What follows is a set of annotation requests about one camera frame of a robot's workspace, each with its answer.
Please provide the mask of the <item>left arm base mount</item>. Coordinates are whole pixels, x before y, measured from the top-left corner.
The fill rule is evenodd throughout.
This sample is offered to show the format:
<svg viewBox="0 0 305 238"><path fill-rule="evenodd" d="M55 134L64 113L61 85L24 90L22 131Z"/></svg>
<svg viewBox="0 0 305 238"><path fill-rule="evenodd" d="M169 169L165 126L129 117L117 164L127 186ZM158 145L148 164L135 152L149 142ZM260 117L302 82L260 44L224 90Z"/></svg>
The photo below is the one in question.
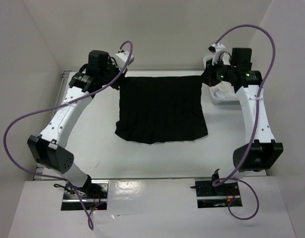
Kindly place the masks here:
<svg viewBox="0 0 305 238"><path fill-rule="evenodd" d="M66 183L65 185L60 185L58 183L54 184L55 188L63 189L63 197L61 210L62 211L78 211L83 210L83 207L78 199L77 194L80 196L85 208L87 210L106 210L107 209L107 199L108 199L108 180L98 180L95 179L92 181L93 184L96 184L95 190L92 190L89 193L84 193L78 189L77 193Z"/></svg>

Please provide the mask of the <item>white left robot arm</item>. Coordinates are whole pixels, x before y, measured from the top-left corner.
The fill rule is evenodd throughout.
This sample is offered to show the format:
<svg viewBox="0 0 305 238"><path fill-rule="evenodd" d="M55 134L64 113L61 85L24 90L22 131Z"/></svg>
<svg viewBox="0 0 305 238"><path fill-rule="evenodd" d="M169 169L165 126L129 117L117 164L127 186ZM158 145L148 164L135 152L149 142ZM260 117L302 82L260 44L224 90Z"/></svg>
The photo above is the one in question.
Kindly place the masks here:
<svg viewBox="0 0 305 238"><path fill-rule="evenodd" d="M60 109L38 136L31 135L27 144L35 161L56 171L70 182L81 198L91 195L91 177L75 163L74 155L66 150L68 138L84 109L94 98L94 92L104 85L111 86L116 76L124 76L134 56L124 50L111 57L105 51L92 50L88 63L72 77Z"/></svg>

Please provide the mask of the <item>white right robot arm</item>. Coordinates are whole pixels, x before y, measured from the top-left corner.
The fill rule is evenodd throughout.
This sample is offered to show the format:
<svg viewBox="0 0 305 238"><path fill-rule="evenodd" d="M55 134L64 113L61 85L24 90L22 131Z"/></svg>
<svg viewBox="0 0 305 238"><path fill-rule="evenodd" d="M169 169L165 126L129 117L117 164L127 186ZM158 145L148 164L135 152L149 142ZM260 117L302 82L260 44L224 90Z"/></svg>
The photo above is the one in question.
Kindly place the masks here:
<svg viewBox="0 0 305 238"><path fill-rule="evenodd" d="M234 89L241 106L245 144L233 152L233 167L224 171L217 169L211 182L216 195L228 189L228 183L243 178L251 172L270 169L283 153L283 144L277 142L268 121L262 87L262 76L252 70L250 48L233 48L229 54L219 43L209 47L211 55L203 58L204 83L214 87L228 82Z"/></svg>

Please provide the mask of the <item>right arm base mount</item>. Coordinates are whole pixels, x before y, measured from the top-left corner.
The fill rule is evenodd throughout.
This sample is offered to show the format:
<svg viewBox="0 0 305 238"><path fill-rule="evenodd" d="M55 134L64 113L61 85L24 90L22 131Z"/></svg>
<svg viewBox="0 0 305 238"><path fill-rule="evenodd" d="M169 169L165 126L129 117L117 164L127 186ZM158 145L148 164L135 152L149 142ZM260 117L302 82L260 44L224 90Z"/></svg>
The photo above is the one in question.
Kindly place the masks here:
<svg viewBox="0 0 305 238"><path fill-rule="evenodd" d="M212 186L212 181L195 180L190 187L196 192L197 207L200 208L223 208L242 207L241 194L237 182L223 184L218 187Z"/></svg>

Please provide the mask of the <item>black pleated skirt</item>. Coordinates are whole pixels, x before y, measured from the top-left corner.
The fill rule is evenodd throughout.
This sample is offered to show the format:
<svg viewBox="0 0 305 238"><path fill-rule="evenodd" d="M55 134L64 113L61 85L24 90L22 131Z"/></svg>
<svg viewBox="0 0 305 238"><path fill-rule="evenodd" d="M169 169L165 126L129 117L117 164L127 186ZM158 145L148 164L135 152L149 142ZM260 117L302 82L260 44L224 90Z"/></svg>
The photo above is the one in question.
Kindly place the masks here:
<svg viewBox="0 0 305 238"><path fill-rule="evenodd" d="M207 136L201 89L202 79L197 75L121 79L115 134L144 144Z"/></svg>

